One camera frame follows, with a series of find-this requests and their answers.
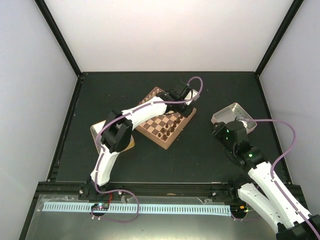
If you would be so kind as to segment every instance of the black tabletop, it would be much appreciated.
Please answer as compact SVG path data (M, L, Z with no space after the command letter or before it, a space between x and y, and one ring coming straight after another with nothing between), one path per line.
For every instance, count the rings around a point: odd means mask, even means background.
M86 181L98 159L90 126L105 120L112 109L132 108L155 86L168 90L193 76L203 79L204 88L194 102L196 114L179 137L165 150L134 130L135 146L119 155L110 181L226 183L243 174L211 137L211 118L235 102L253 118L269 117L253 72L102 72L84 74L56 181ZM194 80L191 86L197 90L200 84ZM249 140L272 163L281 154L271 123L259 123ZM283 163L278 164L276 172L283 181L287 180Z

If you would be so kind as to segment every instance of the wooden chessboard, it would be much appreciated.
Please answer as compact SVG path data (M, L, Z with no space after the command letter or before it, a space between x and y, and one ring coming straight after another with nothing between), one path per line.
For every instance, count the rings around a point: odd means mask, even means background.
M160 92L163 92L163 90L155 87L139 104L149 101ZM164 149L168 149L190 119L195 115L196 111L194 108L187 118L181 116L180 113L173 112L171 114L169 112L168 115L155 116L141 123L135 129Z

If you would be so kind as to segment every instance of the perforated rail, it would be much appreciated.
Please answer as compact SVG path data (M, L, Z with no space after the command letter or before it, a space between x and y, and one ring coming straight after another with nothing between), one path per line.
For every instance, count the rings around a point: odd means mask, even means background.
M45 202L43 212L90 213L94 203L87 202ZM95 213L135 214L137 204L111 203L108 210ZM140 214L188 214L230 216L230 206L186 205L186 204L140 204Z

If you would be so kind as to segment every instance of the robotic arm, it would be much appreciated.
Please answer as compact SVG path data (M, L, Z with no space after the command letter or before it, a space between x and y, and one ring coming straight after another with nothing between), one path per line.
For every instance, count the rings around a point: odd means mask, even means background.
M181 81L174 89L160 92L149 101L134 108L111 111L104 126L101 125L100 129L97 129L101 132L105 126L110 125L101 133L101 150L95 168L90 174L91 179L98 186L109 182L115 161L129 145L132 131L137 126L148 119L170 111L178 112L187 118L193 110L190 103L196 98L198 98L198 92ZM110 124L121 116L126 117Z
M301 214L307 217L316 229L320 229L320 216L312 216L294 198L275 172L273 177L271 176L270 162L257 147L250 145L243 123L236 120L227 124L217 122L212 134L223 144L225 153L233 163L241 167L265 194L264 196L260 193L248 179L240 178L230 182L229 197L241 199L253 207L272 227L278 240L314 239L308 238L315 235ZM296 208L289 203L285 195Z

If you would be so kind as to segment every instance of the white wall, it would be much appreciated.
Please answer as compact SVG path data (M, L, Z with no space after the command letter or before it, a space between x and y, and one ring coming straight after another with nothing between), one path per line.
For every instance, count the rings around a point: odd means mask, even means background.
M82 71L255 71L293 0L46 0Z
M272 117L290 122L297 144L286 158L293 182L320 214L320 1L304 1L260 79ZM292 140L276 126L282 149Z
M46 180L76 75L34 0L0 2L0 234L21 233Z

